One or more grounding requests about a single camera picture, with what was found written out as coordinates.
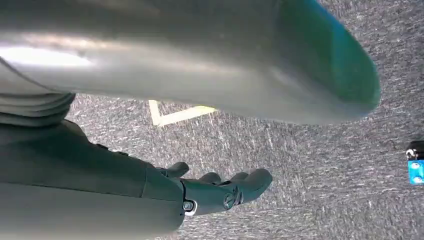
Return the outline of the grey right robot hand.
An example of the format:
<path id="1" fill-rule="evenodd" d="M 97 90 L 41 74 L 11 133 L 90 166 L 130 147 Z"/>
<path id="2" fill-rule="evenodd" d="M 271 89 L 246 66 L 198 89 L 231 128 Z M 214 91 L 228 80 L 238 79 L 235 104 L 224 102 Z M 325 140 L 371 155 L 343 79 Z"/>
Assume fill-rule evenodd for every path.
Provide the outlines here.
<path id="1" fill-rule="evenodd" d="M 263 168 L 228 180 L 184 178 L 88 140 L 77 124 L 0 127 L 3 240 L 145 240 L 176 232 L 188 216 L 252 202 L 273 178 Z"/>

